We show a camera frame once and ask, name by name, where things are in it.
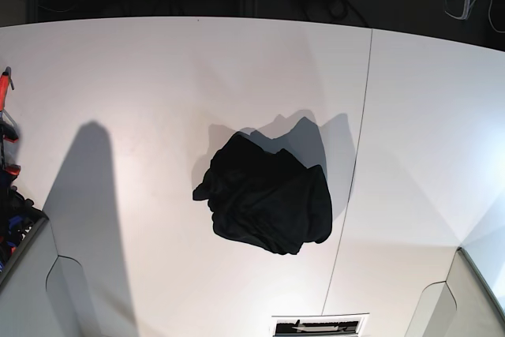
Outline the grey partition panel right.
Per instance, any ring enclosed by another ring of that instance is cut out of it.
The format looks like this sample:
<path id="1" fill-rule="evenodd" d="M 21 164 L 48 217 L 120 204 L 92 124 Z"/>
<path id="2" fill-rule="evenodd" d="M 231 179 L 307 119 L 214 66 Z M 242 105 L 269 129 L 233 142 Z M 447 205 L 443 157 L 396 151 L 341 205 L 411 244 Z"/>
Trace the grey partition panel right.
<path id="1" fill-rule="evenodd" d="M 406 335 L 504 335 L 504 311 L 465 249 L 456 251 L 444 281 L 423 289 Z"/>

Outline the printed label card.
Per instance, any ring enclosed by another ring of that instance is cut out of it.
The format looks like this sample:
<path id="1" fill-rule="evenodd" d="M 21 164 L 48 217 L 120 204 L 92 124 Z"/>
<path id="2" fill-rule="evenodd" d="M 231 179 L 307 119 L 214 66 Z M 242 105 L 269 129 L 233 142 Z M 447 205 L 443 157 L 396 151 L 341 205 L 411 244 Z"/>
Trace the printed label card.
<path id="1" fill-rule="evenodd" d="M 362 336 L 368 313 L 330 316 L 273 316 L 272 336 Z"/>

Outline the black t-shirt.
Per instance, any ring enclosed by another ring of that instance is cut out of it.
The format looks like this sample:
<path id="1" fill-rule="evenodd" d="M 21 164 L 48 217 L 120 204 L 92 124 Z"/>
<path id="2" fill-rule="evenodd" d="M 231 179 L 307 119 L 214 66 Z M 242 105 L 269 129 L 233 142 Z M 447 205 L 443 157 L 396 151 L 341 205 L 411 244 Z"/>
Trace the black t-shirt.
<path id="1" fill-rule="evenodd" d="M 235 133 L 212 157 L 194 201 L 211 211 L 215 234 L 279 255 L 332 233 L 332 202 L 321 165 L 305 167 L 286 149 L 267 152 Z"/>

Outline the grey bin with clutter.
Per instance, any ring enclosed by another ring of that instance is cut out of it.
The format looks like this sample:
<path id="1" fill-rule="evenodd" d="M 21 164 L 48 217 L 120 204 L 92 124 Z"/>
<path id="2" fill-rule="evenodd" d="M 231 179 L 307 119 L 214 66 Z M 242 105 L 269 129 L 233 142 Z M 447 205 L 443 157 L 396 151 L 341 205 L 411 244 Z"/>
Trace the grey bin with clutter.
<path id="1" fill-rule="evenodd" d="M 1 190 L 1 286 L 12 275 L 21 255 L 49 220 L 34 202 L 12 185 Z"/>

